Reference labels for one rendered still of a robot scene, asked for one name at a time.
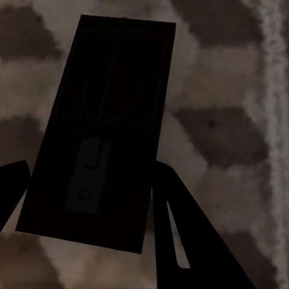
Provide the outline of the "mousetrap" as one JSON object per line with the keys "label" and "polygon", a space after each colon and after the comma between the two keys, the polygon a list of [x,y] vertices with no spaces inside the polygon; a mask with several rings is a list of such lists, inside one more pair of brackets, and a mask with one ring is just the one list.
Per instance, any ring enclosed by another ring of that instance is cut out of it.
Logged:
{"label": "mousetrap", "polygon": [[175,31],[81,16],[14,231],[143,253]]}

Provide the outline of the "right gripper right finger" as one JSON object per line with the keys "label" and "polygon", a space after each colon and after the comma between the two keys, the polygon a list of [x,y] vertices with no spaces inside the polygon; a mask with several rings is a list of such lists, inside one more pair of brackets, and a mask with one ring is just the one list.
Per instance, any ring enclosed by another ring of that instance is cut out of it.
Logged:
{"label": "right gripper right finger", "polygon": [[[171,166],[152,162],[152,191],[157,289],[255,289]],[[177,265],[167,202],[190,269]]]}

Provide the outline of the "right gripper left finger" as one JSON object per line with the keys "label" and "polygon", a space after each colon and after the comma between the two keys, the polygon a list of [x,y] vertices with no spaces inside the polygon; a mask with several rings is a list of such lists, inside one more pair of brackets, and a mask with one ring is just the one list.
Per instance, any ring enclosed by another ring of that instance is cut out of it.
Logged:
{"label": "right gripper left finger", "polygon": [[25,160],[0,167],[0,232],[30,182],[29,166]]}

